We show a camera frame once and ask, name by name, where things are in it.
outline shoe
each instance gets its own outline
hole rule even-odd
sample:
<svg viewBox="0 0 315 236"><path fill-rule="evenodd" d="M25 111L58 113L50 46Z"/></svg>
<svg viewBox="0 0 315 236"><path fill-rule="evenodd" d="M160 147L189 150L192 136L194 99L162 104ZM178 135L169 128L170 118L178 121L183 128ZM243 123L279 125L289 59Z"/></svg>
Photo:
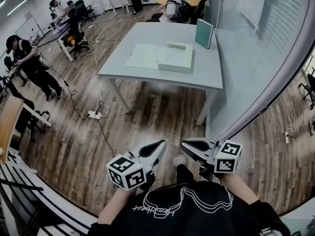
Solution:
<svg viewBox="0 0 315 236"><path fill-rule="evenodd" d="M177 168L179 165L184 164L186 165L186 160L183 156L174 157L173 159L173 165L175 168Z"/></svg>
<svg viewBox="0 0 315 236"><path fill-rule="evenodd" d="M60 94L58 94L58 99L60 99L63 96L63 88L61 88Z"/></svg>
<svg viewBox="0 0 315 236"><path fill-rule="evenodd" d="M49 94L49 95L46 95L46 100L47 100L47 101L50 101L52 95L53 95L53 91L50 90L50 94Z"/></svg>

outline wooden floor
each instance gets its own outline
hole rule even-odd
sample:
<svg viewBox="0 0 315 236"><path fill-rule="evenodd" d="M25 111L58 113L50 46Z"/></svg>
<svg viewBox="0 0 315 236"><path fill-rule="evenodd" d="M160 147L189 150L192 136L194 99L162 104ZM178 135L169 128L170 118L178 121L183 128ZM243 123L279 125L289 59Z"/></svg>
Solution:
<svg viewBox="0 0 315 236"><path fill-rule="evenodd" d="M116 18L110 22L97 24L107 39L121 40L136 22L143 22L155 13L156 6L145 6L139 16ZM105 13L101 20L112 18L112 12ZM95 39L95 27L86 30L90 41ZM106 62L119 42L104 41L97 52L98 70ZM96 110L100 100L97 80L94 76L94 55L85 56L84 52L77 61L70 63L57 43L43 48L44 55L52 60L54 67L70 85L70 90L77 90L73 96L76 108L83 117L89 110ZM44 93L29 82L24 88L15 78L15 85L24 97L34 101L37 109L51 113L51 128L46 134L36 133L36 143L29 142L29 130L23 136L21 153L30 165L48 183L62 194L87 210L99 214L114 193L113 184L106 173L106 163L112 153L106 144L96 120L80 120L70 101L70 95L62 79L50 70L50 73L63 85L62 99L54 94L46 102ZM181 139L202 137L205 127L196 126L196 120L205 100L205 92L160 83L117 80L124 98L131 108L125 114L116 98L109 90L104 78L99 78L103 91L103 101L109 107L109 114L100 123L115 153L124 153L138 144L152 139L165 139L167 151L158 166L154 188L175 182L172 159L182 154L179 149ZM299 74L288 90L292 95L292 104L296 113L296 129L302 123L301 109L305 108L302 90L297 88L299 81L305 81ZM305 121L301 135L284 143L287 115L292 114L287 92L273 103L268 111L252 124L233 137L234 141L244 144L241 177L258 194L268 201L278 213L296 207L310 195L315 184L315 137L309 134L308 122L314 116L313 111L305 110ZM188 167L196 179L199 164L188 159Z"/></svg>

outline fluorescent light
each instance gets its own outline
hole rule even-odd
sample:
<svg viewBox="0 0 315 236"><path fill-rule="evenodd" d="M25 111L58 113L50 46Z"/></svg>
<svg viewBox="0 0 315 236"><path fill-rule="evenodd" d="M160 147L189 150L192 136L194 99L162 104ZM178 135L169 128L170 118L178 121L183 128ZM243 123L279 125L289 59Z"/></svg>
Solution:
<svg viewBox="0 0 315 236"><path fill-rule="evenodd" d="M16 6L13 10L11 10L8 14L8 16L13 12L15 11L18 7L20 7L22 4L24 4L27 0L24 0L23 2L21 2L18 6Z"/></svg>
<svg viewBox="0 0 315 236"><path fill-rule="evenodd" d="M4 4L5 4L5 0L3 0L3 1L0 3L0 8L1 8L2 6L4 6Z"/></svg>

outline black t-shirt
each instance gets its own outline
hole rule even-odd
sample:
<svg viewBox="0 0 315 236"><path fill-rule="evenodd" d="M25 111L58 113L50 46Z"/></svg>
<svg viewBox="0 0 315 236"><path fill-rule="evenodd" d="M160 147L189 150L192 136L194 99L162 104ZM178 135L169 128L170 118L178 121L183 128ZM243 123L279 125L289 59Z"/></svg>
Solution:
<svg viewBox="0 0 315 236"><path fill-rule="evenodd" d="M94 223L88 235L258 236L268 228L289 235L267 203L248 205L225 187L202 181L139 194L112 225Z"/></svg>
<svg viewBox="0 0 315 236"><path fill-rule="evenodd" d="M22 40L21 42L22 49L20 49L20 46L18 46L18 49L16 49L13 52L14 61L18 61L20 59L24 59L28 54L31 53L33 47L27 40ZM26 73L30 72L36 72L41 67L41 63L39 62L39 57L32 57L30 60L24 62L21 65L21 69Z"/></svg>

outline green book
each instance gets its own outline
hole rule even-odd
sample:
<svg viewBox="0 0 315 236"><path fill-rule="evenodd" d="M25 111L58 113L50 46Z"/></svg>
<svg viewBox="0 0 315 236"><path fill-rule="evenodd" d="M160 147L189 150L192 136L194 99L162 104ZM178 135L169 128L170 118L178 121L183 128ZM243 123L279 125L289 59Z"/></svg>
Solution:
<svg viewBox="0 0 315 236"><path fill-rule="evenodd" d="M204 48L209 49L213 32L213 25L198 19L195 41Z"/></svg>

